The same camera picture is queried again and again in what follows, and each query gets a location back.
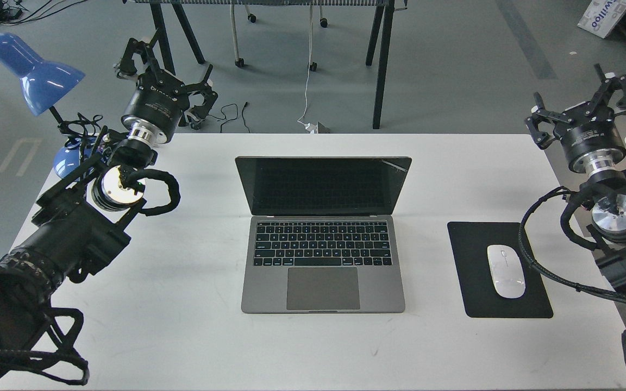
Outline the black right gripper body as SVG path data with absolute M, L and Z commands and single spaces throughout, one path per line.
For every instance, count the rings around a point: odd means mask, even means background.
M 584 155 L 599 149 L 609 151 L 614 163 L 621 162 L 626 156 L 626 148 L 614 122 L 614 110 L 599 106 L 592 111 L 591 118 L 586 117 L 585 112 L 585 103 L 564 111 L 572 122 L 563 123 L 564 128 L 558 131 L 568 169 L 575 173 L 584 173 Z

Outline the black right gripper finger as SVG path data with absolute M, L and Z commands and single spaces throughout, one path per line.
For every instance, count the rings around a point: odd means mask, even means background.
M 618 116 L 626 116 L 626 74 L 616 76 L 614 73 L 604 73 L 600 64 L 594 64 L 594 70 L 601 85 L 585 104 L 585 118 L 613 121 Z M 621 98 L 612 108 L 609 106 L 610 101 L 618 91 L 622 93 Z
M 547 110 L 546 107 L 544 107 L 544 101 L 539 92 L 534 92 L 533 96 L 536 104 L 531 109 L 530 116 L 525 119 L 525 125 L 534 143 L 539 149 L 547 149 L 557 140 L 560 141 L 561 146 L 564 147 L 564 136 L 566 136 L 566 133 L 575 122 L 575 108 L 572 107 L 561 113 L 557 113 Z M 551 134 L 547 131 L 541 131 L 539 125 L 542 122 L 553 126 Z

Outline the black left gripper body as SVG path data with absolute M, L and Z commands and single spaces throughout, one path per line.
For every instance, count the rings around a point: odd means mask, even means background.
M 167 71 L 147 70 L 137 77 L 132 95 L 121 122 L 131 130 L 137 124 L 149 127 L 154 134 L 152 143 L 165 144 L 172 140 L 184 111 L 189 108 L 186 92 L 179 92 L 184 82 Z

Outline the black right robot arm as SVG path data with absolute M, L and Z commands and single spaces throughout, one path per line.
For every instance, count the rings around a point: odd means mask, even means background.
M 600 85 L 591 99 L 558 113 L 547 110 L 536 92 L 524 123 L 539 149 L 559 141 L 568 169 L 587 177 L 578 191 L 559 187 L 548 196 L 567 200 L 560 217 L 564 235 L 579 247 L 603 252 L 596 264 L 612 291 L 565 280 L 533 258 L 528 261 L 554 281 L 626 304 L 626 170 L 617 167 L 626 158 L 626 146 L 615 124 L 618 116 L 626 116 L 626 74 L 605 73 L 599 64 L 594 70 Z

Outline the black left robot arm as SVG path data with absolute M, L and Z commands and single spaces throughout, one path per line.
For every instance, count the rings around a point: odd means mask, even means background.
M 218 96 L 211 65 L 200 82 L 185 84 L 160 67 L 154 43 L 132 38 L 115 67 L 119 78 L 136 81 L 122 116 L 127 133 L 102 127 L 91 149 L 81 135 L 79 164 L 37 200 L 37 230 L 0 259 L 0 378 L 27 371 L 60 381 L 47 369 L 67 362 L 82 375 L 63 383 L 86 384 L 89 363 L 74 348 L 84 315 L 53 307 L 52 294 L 66 279 L 80 283 L 111 264 L 129 245 L 125 229 L 137 215 L 179 205 L 176 178 L 152 168 L 154 146 L 171 141 L 183 115 L 204 119 Z

